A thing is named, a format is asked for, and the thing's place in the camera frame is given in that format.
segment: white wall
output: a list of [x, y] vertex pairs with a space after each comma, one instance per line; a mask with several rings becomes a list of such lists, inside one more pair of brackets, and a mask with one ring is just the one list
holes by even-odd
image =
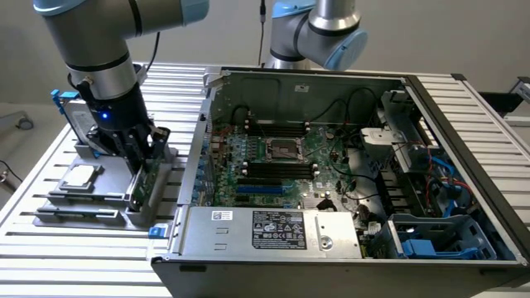
[[[357, 69], [463, 73], [485, 91], [505, 91], [517, 76], [530, 75], [530, 1], [358, 0], [358, 5], [370, 41]], [[259, 0], [211, 0], [203, 22], [163, 33], [158, 61], [255, 64], [258, 6]], [[0, 0], [0, 38], [0, 101], [48, 102], [50, 89], [67, 87], [67, 71], [31, 0]], [[152, 35], [130, 41], [135, 60], [150, 59], [152, 45]]]

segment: motherboard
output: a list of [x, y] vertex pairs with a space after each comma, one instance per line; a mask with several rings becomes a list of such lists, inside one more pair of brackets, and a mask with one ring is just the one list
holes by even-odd
[[337, 127], [238, 127], [218, 125], [212, 137], [217, 166], [214, 205], [349, 209], [347, 146]]

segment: power supply label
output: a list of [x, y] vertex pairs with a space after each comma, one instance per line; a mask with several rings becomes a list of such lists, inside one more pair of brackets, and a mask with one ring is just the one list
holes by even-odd
[[254, 211], [253, 246], [259, 250], [306, 250], [303, 212]]

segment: metal workbench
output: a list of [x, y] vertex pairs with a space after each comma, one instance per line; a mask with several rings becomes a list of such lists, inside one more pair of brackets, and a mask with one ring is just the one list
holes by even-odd
[[[156, 124], [172, 131], [179, 149], [156, 221], [171, 222], [194, 133], [204, 67], [155, 64], [142, 90]], [[530, 148], [466, 81], [417, 74], [480, 163], [530, 227]], [[75, 134], [60, 132], [18, 192], [0, 211], [0, 297], [171, 297], [148, 255], [167, 240], [147, 232], [35, 227], [40, 207], [72, 162]], [[485, 297], [526, 297], [530, 284]]]

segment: green circuit board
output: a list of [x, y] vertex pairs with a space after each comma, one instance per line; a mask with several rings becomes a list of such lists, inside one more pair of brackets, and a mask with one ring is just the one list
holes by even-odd
[[[214, 205], [223, 207], [271, 207], [306, 208], [315, 207], [325, 198], [325, 192], [337, 195], [337, 182], [343, 183], [345, 177], [333, 169], [330, 152], [339, 155], [335, 167], [350, 173], [349, 164], [341, 162], [343, 144], [337, 142], [330, 127], [311, 127], [311, 131], [299, 138], [293, 137], [255, 137], [249, 136], [242, 128], [218, 126], [214, 136], [214, 157], [217, 163], [217, 192]], [[285, 146], [299, 146], [301, 155], [285, 153], [281, 150], [267, 151], [267, 144], [279, 143]], [[239, 194], [238, 179], [246, 176], [242, 173], [243, 162], [258, 163], [301, 163], [318, 164], [319, 175], [314, 179], [282, 179], [283, 194]]]

